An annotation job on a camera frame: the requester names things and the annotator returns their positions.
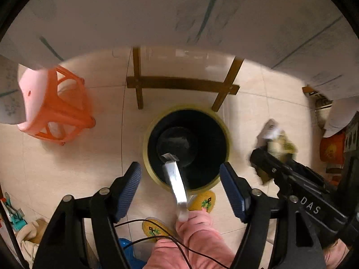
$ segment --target wire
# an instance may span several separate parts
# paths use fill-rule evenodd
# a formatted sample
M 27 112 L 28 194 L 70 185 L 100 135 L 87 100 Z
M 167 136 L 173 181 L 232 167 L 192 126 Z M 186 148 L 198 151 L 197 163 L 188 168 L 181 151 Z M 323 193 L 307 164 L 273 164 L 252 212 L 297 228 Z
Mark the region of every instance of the wire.
M 153 222 L 153 221 L 150 221 L 150 220 L 148 220 L 148 219 L 134 219 L 134 220 L 131 220 L 131 221 L 127 221 L 127 222 L 123 222 L 123 223 L 120 223 L 120 224 L 116 224 L 114 227 L 123 226 L 123 225 L 125 225 L 125 224 L 129 224 L 129 223 L 131 223 L 131 222 L 137 222 L 137 221 L 147 221 L 147 222 L 150 222 L 150 223 L 154 224 L 155 226 L 158 226 L 160 229 L 162 229 L 166 234 L 168 234 L 168 236 L 151 236 L 151 237 L 139 239 L 139 240 L 137 240 L 137 241 L 134 241 L 134 242 L 132 242 L 132 243 L 126 245 L 126 246 L 123 248 L 124 250 L 125 250 L 126 248 L 128 248 L 128 247 L 130 247 L 130 246 L 136 244 L 136 243 L 139 243 L 139 242 L 142 242 L 142 241 L 146 241 L 146 240 L 150 240 L 150 239 L 156 239 L 156 238 L 161 238 L 161 237 L 162 237 L 162 238 L 166 238 L 166 239 L 172 240 L 172 241 L 178 246 L 178 248 L 181 250 L 182 255 L 184 256 L 184 259 L 186 260 L 187 265 L 189 266 L 190 269 L 192 269 L 192 267 L 191 267 L 191 265 L 189 264 L 187 257 L 185 256 L 185 254 L 183 253 L 183 251 L 182 251 L 182 249 L 181 249 L 181 247 L 180 247 L 179 245 L 185 247 L 188 251 L 191 251 L 191 252 L 193 252 L 193 253 L 195 253 L 195 254 L 198 254 L 198 255 L 200 255 L 200 256 L 206 257 L 206 258 L 208 258 L 208 259 L 210 259 L 210 260 L 216 262 L 218 265 L 222 266 L 223 268 L 229 269 L 229 267 L 223 265 L 221 262 L 217 261 L 216 259 L 214 259 L 214 258 L 212 258 L 212 257 L 210 257 L 210 256 L 207 256 L 207 255 L 205 255 L 205 254 L 202 254 L 202 253 L 200 253 L 200 252 L 197 252 L 197 251 L 195 251 L 195 250 L 192 250 L 191 248 L 187 247 L 186 245 L 184 245 L 183 243 L 181 243 L 180 241 L 178 241 L 174 236 L 172 236 L 172 235 L 171 235 L 168 231 L 166 231 L 163 227 L 161 227 L 161 226 L 158 225 L 157 223 L 155 223 L 155 222 Z

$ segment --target orange plastic stool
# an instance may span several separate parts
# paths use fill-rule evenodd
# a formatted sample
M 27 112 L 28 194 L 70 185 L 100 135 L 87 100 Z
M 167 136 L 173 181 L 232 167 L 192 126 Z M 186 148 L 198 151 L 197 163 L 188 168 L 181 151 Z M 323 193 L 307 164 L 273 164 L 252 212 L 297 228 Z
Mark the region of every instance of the orange plastic stool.
M 64 75 L 57 79 L 57 72 Z M 76 82 L 81 94 L 82 109 L 70 105 L 57 94 L 57 86 L 67 79 Z M 61 66 L 51 70 L 33 71 L 27 69 L 19 82 L 23 93 L 26 111 L 26 122 L 18 124 L 18 128 L 33 137 L 60 145 L 76 137 L 84 128 L 95 126 L 91 116 L 89 102 L 84 87 L 84 79 Z M 60 135 L 51 133 L 49 123 L 57 123 Z M 64 125 L 74 129 L 66 133 Z

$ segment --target tile floor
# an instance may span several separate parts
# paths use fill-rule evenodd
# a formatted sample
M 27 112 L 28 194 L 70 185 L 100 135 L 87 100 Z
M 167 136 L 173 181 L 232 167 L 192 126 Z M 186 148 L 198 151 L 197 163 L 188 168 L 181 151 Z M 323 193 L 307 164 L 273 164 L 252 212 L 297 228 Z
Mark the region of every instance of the tile floor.
M 142 75 L 183 76 L 223 80 L 233 56 L 174 48 L 142 48 Z M 140 162 L 142 180 L 122 221 L 156 217 L 173 225 L 175 205 L 169 192 L 159 188 L 146 172 L 142 159 L 143 135 L 151 121 L 164 110 L 179 104 L 210 108 L 216 94 L 184 90 L 143 90 L 144 109 L 138 110 L 134 89 L 127 89 L 126 76 L 133 75 L 131 49 L 114 49 L 88 54 L 63 63 L 85 78 L 93 102 L 96 126 L 85 130 L 64 146 L 39 141 L 21 133 L 16 126 L 0 125 L 0 183 L 13 205 L 21 207 L 27 221 L 51 218 L 65 194 L 93 195 L 127 170 L 132 161 Z M 232 148 L 230 159 L 237 174 L 251 186 L 270 196 L 278 191 L 274 183 L 261 185 L 248 164 L 256 136 L 269 118 L 279 122 L 298 148 L 297 160 L 321 170 L 318 145 L 321 131 L 316 126 L 311 105 L 303 95 L 304 82 L 245 61 L 235 83 L 241 88 L 229 95 L 218 115 L 227 125 Z M 212 212 L 214 227 L 234 251 L 242 239 L 245 224 L 234 217 L 222 185 L 213 188 L 217 202 Z M 86 236 L 94 245 L 91 221 L 85 221 Z M 118 236 L 143 238 L 141 223 L 116 229 Z M 148 259 L 153 243 L 135 245 L 138 258 Z M 270 258 L 266 246 L 263 267 Z

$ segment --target yellow slipper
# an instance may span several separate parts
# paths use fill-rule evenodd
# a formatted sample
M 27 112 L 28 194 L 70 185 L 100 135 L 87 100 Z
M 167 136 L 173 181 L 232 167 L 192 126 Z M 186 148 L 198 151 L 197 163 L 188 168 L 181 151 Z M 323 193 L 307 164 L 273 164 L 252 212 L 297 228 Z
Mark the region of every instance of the yellow slipper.
M 160 227 L 158 227 L 155 224 L 147 222 L 147 221 L 142 222 L 142 229 L 143 229 L 143 232 L 145 233 L 146 236 L 148 236 L 148 237 L 168 236 L 168 234 L 163 229 L 165 229 L 172 236 L 174 236 L 174 233 L 168 227 L 166 227 L 165 224 L 163 224 L 160 220 L 158 220 L 158 219 L 156 219 L 154 217 L 148 217 L 146 219 L 149 220 L 149 221 L 153 221 L 155 224 L 158 224 L 160 226 Z M 160 238 L 153 238 L 150 241 L 156 242 L 159 239 Z
M 205 208 L 206 211 L 209 213 L 212 211 L 214 204 L 216 202 L 216 194 L 211 190 L 206 192 L 202 192 L 192 197 L 190 200 L 188 210 L 202 210 Z

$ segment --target screw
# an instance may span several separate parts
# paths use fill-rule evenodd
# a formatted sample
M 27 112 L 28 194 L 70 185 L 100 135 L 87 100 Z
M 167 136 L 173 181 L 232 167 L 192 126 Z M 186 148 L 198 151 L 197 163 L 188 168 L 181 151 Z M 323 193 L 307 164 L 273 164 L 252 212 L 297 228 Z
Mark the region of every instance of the screw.
M 293 203 L 297 203 L 299 201 L 298 197 L 295 195 L 290 195 L 289 200 Z
M 259 189 L 257 189 L 257 188 L 254 188 L 254 189 L 252 190 L 252 194 L 253 194 L 254 196 L 261 196 L 261 195 L 262 195 L 262 192 L 261 192 L 261 190 L 259 190 Z
M 105 188 L 100 189 L 99 194 L 100 195 L 107 195 L 109 192 L 110 192 L 110 190 L 107 187 L 105 187 Z
M 72 199 L 72 195 L 69 195 L 69 194 L 68 194 L 68 195 L 65 195 L 62 200 L 63 200 L 64 202 L 69 202 L 71 199 Z

